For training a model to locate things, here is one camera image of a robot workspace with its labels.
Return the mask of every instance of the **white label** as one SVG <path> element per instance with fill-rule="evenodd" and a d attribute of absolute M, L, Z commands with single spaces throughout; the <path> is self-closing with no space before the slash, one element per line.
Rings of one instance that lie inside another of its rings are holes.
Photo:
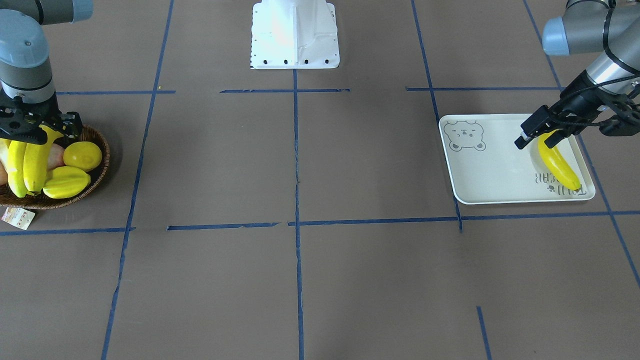
<path fill-rule="evenodd" d="M 26 230 L 36 214 L 22 208 L 7 208 L 2 216 L 4 222 Z"/>

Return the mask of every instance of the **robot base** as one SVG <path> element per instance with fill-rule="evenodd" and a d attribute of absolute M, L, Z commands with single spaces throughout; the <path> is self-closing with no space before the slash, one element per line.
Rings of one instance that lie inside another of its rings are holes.
<path fill-rule="evenodd" d="M 325 0 L 253 6 L 251 68 L 333 69 L 340 63 L 335 7 Z"/>

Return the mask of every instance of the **brown basket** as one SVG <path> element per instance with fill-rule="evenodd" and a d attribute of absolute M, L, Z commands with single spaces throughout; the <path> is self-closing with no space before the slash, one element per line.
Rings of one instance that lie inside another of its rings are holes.
<path fill-rule="evenodd" d="M 96 129 L 87 125 L 83 126 L 82 135 L 80 135 L 79 141 L 92 142 L 98 145 L 98 147 L 102 151 L 102 163 L 98 165 L 97 168 L 89 171 L 88 174 L 91 176 L 91 183 L 86 189 L 84 189 L 78 195 L 67 199 L 52 199 L 44 195 L 43 193 L 38 196 L 27 195 L 23 198 L 19 198 L 13 194 L 13 192 L 9 188 L 9 185 L 5 184 L 0 186 L 0 206 L 36 210 L 57 209 L 69 204 L 73 204 L 74 202 L 86 197 L 92 191 L 94 191 L 94 189 L 98 187 L 98 184 L 100 184 L 102 179 L 104 179 L 104 176 L 107 173 L 107 169 L 109 168 L 109 158 L 111 157 L 109 144 L 104 139 L 102 134 L 100 134 Z M 56 143 L 60 146 L 64 146 L 62 142 L 56 141 Z"/>

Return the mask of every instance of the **white tray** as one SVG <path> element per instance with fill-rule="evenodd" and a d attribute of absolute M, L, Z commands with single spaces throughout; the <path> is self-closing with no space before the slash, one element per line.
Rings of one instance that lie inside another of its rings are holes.
<path fill-rule="evenodd" d="M 538 154 L 537 140 L 523 150 L 513 143 L 531 114 L 446 115 L 440 119 L 451 185 L 463 204 L 580 201 L 595 186 L 580 148 L 571 136 L 557 148 L 580 178 L 577 192 L 565 188 Z"/>

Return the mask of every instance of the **bear drawing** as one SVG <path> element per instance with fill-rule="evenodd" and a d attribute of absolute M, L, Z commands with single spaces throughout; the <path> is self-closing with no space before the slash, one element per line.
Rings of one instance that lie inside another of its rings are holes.
<path fill-rule="evenodd" d="M 460 151 L 464 147 L 483 151 L 486 147 L 482 141 L 484 129 L 475 121 L 447 122 L 444 133 L 449 137 L 449 147 L 453 151 Z"/>

